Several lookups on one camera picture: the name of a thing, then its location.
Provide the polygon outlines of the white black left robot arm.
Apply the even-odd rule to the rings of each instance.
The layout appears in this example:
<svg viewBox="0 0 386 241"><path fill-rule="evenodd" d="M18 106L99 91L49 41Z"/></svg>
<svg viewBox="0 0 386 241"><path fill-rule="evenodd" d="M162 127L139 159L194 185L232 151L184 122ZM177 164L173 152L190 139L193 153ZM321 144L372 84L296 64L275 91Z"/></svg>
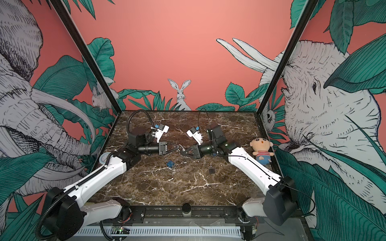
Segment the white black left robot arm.
<svg viewBox="0 0 386 241"><path fill-rule="evenodd" d="M163 156L177 150L177 144L160 140L168 130L168 126L159 124L151 127L148 134L129 133L123 146L110 152L98 169L63 189L52 188L46 195L35 237L40 241L53 237L65 241L88 224L118 217L122 208L129 207L127 202L113 200L99 203L96 212L86 208L85 203L114 178L133 168L142 155Z"/></svg>

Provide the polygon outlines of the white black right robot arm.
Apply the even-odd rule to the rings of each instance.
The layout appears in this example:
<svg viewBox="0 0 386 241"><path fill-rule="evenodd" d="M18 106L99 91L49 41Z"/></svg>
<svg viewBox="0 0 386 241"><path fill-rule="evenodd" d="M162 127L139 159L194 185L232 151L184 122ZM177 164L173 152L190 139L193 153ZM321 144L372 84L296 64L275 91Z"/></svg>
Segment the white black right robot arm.
<svg viewBox="0 0 386 241"><path fill-rule="evenodd" d="M205 155L218 156L236 166L247 175L262 191L263 197L249 198L238 205L240 221L248 222L255 216L268 218L281 226L298 208L298 191L292 178L282 177L267 169L250 156L239 143L227 140L221 127L213 124L207 130L209 141L204 142L199 127L187 131L196 144L180 153L192 159L201 159Z"/></svg>

